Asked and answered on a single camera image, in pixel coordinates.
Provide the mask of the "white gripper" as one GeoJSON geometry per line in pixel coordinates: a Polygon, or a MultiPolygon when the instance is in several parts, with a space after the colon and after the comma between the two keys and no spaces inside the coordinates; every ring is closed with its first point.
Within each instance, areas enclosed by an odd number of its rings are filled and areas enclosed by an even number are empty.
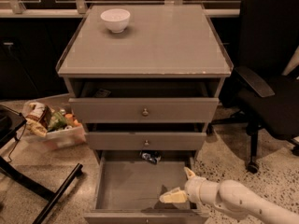
{"type": "Polygon", "coordinates": [[[180,187],[169,190],[162,194],[159,200],[162,203],[200,203],[200,188],[206,181],[204,177],[195,176],[195,172],[188,167],[184,168],[188,181],[185,183],[185,191],[180,187]]]}

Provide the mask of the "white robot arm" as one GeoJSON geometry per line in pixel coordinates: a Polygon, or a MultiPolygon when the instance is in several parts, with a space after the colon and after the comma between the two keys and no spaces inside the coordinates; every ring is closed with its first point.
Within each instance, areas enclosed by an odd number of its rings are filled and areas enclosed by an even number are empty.
{"type": "MultiPolygon", "coordinates": [[[[291,74],[298,68],[299,50],[295,50],[283,72],[271,76],[260,65],[235,68],[242,87],[225,96],[227,104],[242,105],[250,116],[249,124],[265,128],[276,139],[297,144],[299,130],[298,79],[291,74]]],[[[298,215],[270,203],[244,185],[225,180],[211,182],[185,168],[184,189],[172,189],[160,196],[163,203],[205,203],[235,219],[252,215],[265,224],[298,224],[298,215]]]]}

